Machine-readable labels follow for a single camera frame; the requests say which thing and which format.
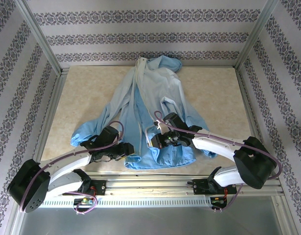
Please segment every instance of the jacket sleeve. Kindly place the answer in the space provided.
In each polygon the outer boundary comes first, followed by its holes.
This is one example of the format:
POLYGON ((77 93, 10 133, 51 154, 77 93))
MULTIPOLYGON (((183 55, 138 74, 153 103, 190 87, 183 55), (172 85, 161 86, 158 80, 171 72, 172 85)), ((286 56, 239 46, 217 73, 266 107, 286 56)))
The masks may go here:
POLYGON ((98 118, 83 123, 74 131, 70 141, 72 146, 78 146, 91 136, 99 135, 102 129, 118 114, 119 110, 129 102, 134 72, 135 68, 131 68, 116 88, 110 103, 105 106, 98 118))

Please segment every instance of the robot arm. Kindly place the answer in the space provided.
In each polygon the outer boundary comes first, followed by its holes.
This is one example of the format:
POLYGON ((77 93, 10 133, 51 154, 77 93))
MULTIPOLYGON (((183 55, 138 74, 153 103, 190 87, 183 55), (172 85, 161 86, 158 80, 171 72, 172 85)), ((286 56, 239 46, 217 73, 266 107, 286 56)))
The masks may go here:
POLYGON ((80 167, 92 162, 118 161, 134 153, 133 146, 130 143, 123 142, 102 150, 87 151, 87 149, 110 145, 117 138, 118 131, 111 126, 107 126, 102 130, 99 136, 91 137, 88 141, 82 142, 80 146, 74 150, 58 156, 55 159, 42 161, 40 163, 30 159, 21 166, 7 190, 20 205, 25 190, 31 183, 32 178, 37 175, 25 197, 23 205, 23 211, 25 212, 32 212, 37 209, 45 198, 80 189, 82 189, 82 192, 86 192, 90 187, 90 177, 80 170, 80 167), (71 156, 56 161, 66 155, 71 156), (108 156, 109 160, 102 160, 103 156, 108 156), (47 165, 48 167, 38 174, 38 172, 47 165))
POLYGON ((236 145, 240 143, 268 153, 262 143, 255 137, 249 137, 245 141, 229 139, 233 142, 233 144, 229 144, 209 138, 208 136, 224 137, 215 135, 199 126, 188 127, 175 113, 168 114, 163 120, 170 126, 205 135, 202 137, 199 134, 179 132, 167 128, 163 123, 157 121, 155 125, 161 130, 161 133, 151 139, 153 147, 161 149, 169 145, 190 146, 220 154, 235 162, 236 165, 232 167, 217 167, 208 177, 208 187, 211 193, 216 194, 218 191, 223 190, 223 187, 241 183, 260 189, 277 166, 276 162, 264 154, 236 145))

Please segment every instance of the beige tabletop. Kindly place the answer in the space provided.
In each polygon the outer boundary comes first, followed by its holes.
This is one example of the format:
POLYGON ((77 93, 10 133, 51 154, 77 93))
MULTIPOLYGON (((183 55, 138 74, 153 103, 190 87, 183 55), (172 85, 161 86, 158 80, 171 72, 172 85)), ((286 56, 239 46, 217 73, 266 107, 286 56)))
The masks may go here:
MULTIPOLYGON (((70 138, 82 123, 99 117, 114 90, 131 67, 72 66, 69 69, 57 111, 43 152, 48 160, 72 149, 70 138)), ((183 67, 177 73, 187 100, 205 119, 210 131, 246 139, 251 135, 242 96, 233 68, 183 67)), ((92 163, 86 171, 210 174, 216 167, 234 163, 218 156, 209 159, 199 151, 197 161, 183 167, 160 170, 131 170, 124 160, 92 163)))

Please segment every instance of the light blue jacket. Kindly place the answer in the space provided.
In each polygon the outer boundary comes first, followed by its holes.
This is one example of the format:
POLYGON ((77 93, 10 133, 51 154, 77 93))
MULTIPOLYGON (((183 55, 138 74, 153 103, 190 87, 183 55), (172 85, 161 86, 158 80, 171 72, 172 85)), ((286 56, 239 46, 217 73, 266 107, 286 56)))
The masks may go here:
MULTIPOLYGON (((139 58, 100 117, 85 122, 73 133, 71 145, 77 146, 91 136, 99 135, 121 109, 119 120, 124 125, 122 141, 131 143, 135 148, 135 154, 125 158, 127 168, 158 169, 193 163, 196 159, 190 147, 169 146, 159 150, 147 144, 160 132, 154 126, 156 110, 162 113, 162 117, 175 112, 188 126, 208 129, 202 117, 185 100, 181 82, 174 73, 181 67, 179 60, 166 56, 150 60, 139 58)), ((212 152, 203 151, 211 158, 215 156, 212 152)))

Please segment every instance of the patterned wallpaper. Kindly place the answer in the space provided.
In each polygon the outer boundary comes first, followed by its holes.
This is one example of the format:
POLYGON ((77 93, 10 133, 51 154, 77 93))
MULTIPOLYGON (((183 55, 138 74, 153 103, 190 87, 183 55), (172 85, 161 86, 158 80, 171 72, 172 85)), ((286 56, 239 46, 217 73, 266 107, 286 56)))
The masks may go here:
POLYGON ((279 1, 240 75, 301 234, 301 0, 279 1))
POLYGON ((56 74, 11 0, 0 0, 0 235, 13 199, 6 189, 35 154, 56 74))
POLYGON ((63 68, 134 65, 139 56, 160 55, 232 66, 265 2, 27 1, 63 68))

